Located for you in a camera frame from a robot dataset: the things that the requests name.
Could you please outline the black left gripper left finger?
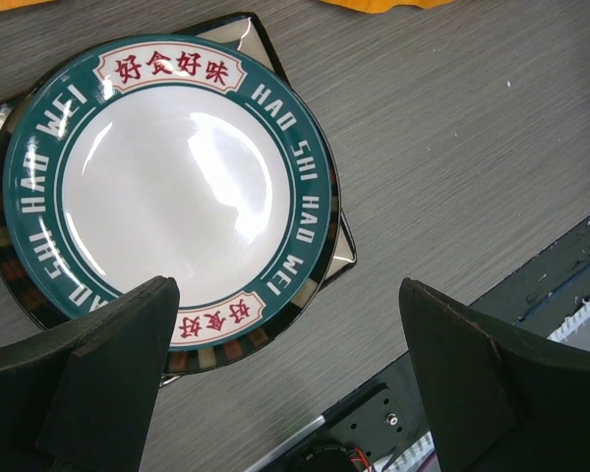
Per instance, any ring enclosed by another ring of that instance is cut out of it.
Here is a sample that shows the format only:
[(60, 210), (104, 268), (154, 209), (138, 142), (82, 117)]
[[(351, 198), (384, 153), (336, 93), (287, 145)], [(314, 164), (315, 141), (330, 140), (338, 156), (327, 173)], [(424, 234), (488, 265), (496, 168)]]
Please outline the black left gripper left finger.
[(179, 307), (157, 276), (0, 348), (0, 471), (136, 471)]

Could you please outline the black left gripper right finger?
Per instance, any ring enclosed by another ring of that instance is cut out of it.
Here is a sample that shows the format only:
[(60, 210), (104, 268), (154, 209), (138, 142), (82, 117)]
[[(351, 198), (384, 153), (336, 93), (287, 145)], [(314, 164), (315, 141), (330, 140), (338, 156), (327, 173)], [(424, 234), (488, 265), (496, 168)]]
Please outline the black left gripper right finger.
[(399, 310), (443, 471), (590, 471), (590, 352), (401, 282)]

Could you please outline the white green-rim round plate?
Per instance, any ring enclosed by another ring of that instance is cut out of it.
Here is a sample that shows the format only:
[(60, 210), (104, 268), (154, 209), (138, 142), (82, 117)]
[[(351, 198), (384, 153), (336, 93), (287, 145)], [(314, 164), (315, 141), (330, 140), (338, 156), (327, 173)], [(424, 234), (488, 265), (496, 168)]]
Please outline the white green-rim round plate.
[(136, 35), (71, 59), (24, 107), (3, 211), (65, 317), (171, 277), (170, 346), (201, 349), (270, 320), (311, 276), (332, 220), (328, 164), (305, 104), (259, 61)]

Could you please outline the black striped-rim round plate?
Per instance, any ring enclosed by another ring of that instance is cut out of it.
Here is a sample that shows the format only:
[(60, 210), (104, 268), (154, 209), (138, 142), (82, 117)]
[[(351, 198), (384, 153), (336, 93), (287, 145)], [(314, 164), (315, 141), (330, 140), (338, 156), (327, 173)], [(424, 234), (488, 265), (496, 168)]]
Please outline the black striped-rim round plate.
[[(12, 111), (31, 98), (32, 93), (25, 92), (0, 103), (0, 197), (2, 196), (1, 178), (5, 153), (3, 147), (10, 140), (10, 133), (6, 127), (15, 122), (11, 116)], [(320, 289), (356, 264), (355, 244), (340, 209), (339, 180), (335, 161), (327, 140), (323, 140), (323, 143), (329, 159), (328, 166), (335, 200), (331, 207), (332, 220), (329, 233), (324, 239), (324, 248), (314, 265), (311, 276), (277, 315), (259, 327), (245, 334), (238, 334), (228, 342), (217, 343), (215, 346), (170, 352), (163, 374), (166, 379), (172, 381), (180, 376), (222, 368), (258, 352), (300, 317)], [(11, 295), (38, 327), (50, 329), (69, 320), (41, 294), (26, 274), (8, 235), (1, 204), (0, 275)]]

